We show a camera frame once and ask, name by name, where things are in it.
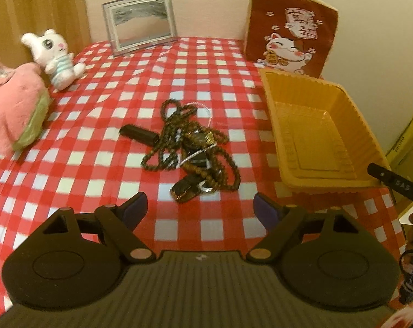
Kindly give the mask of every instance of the white wall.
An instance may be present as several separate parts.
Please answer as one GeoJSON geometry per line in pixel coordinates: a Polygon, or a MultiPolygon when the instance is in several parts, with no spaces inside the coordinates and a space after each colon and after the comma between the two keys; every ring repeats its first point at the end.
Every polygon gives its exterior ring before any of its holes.
{"type": "MultiPolygon", "coordinates": [[[[86,0],[93,40],[106,40],[101,4],[86,0]]],[[[413,116],[413,0],[323,0],[339,10],[324,78],[342,84],[387,151],[413,116]]],[[[173,0],[181,36],[239,38],[249,0],[173,0]]]]}

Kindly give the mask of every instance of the screw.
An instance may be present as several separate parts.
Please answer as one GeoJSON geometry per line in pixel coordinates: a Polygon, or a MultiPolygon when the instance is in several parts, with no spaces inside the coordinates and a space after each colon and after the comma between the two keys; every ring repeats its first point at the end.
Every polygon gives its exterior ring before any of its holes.
{"type": "Polygon", "coordinates": [[[269,251],[268,249],[264,249],[264,248],[252,249],[249,254],[254,259],[259,259],[259,260],[268,259],[269,257],[271,257],[271,251],[269,251]]]}
{"type": "Polygon", "coordinates": [[[132,250],[130,252],[130,256],[134,259],[145,260],[152,256],[152,252],[150,249],[138,248],[138,249],[132,250]]]}

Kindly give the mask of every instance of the lucky cat illustration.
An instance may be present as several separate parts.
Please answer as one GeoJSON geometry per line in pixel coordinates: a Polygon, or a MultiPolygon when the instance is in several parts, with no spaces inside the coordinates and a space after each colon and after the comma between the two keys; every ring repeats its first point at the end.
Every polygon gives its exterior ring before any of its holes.
{"type": "Polygon", "coordinates": [[[303,41],[291,40],[272,33],[264,52],[265,59],[258,59],[258,63],[271,66],[275,69],[303,74],[302,67],[307,65],[316,51],[312,48],[303,51],[303,41]]]}

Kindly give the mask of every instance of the wooden cabinet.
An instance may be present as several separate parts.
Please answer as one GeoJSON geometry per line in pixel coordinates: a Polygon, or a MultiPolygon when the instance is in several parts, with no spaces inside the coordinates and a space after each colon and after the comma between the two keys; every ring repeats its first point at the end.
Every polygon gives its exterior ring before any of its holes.
{"type": "Polygon", "coordinates": [[[74,54],[89,45],[85,0],[0,0],[1,61],[12,68],[32,61],[21,36],[26,32],[42,35],[50,28],[63,35],[74,54]]]}

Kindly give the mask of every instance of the silver picture frame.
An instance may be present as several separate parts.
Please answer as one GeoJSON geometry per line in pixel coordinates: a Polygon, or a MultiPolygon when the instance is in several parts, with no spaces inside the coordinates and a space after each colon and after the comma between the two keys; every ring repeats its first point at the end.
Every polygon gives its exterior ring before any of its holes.
{"type": "Polygon", "coordinates": [[[102,7],[114,56],[177,40],[171,0],[116,0],[102,7]]]}

